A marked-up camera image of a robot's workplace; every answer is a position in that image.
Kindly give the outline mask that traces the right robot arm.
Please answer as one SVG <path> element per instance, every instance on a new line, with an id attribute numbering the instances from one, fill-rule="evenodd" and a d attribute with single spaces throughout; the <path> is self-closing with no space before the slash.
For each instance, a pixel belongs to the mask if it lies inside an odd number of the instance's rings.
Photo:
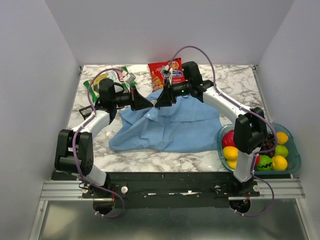
<path id="1" fill-rule="evenodd" d="M 267 122 L 261 108 L 250 108 L 225 95 L 211 80 L 203 80 L 194 61 L 182 65 L 184 82 L 173 84 L 173 70 L 169 65 L 160 69 L 164 77 L 163 90 L 156 108 L 170 107 L 179 96 L 190 95 L 200 102 L 217 109 L 234 125 L 233 141 L 238 149 L 236 180 L 230 183 L 230 191 L 241 196 L 248 190 L 247 182 L 253 178 L 256 155 L 268 136 Z"/>

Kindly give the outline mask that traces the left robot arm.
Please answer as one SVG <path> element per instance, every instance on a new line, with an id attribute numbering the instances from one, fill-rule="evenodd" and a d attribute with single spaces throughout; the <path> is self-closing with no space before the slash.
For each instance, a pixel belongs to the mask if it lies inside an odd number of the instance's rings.
<path id="1" fill-rule="evenodd" d="M 118 108 L 129 106 L 132 111 L 138 111 L 154 106 L 135 86 L 128 92 L 116 92 L 116 86 L 120 84 L 109 78 L 99 82 L 99 98 L 88 118 L 72 129 L 59 132 L 54 160 L 56 170 L 78 175 L 94 184 L 93 191 L 101 198 L 110 194 L 111 185 L 107 173 L 94 164 L 93 139 L 112 123 Z"/>

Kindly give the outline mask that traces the light blue shirt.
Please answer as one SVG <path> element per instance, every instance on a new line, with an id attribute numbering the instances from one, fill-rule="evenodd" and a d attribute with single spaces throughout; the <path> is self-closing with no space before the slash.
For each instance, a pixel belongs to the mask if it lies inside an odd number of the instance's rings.
<path id="1" fill-rule="evenodd" d="M 179 96 L 169 107 L 128 108 L 120 116 L 122 128 L 108 143 L 112 151 L 212 151 L 217 149 L 217 134 L 222 128 L 219 111 L 192 96 Z"/>

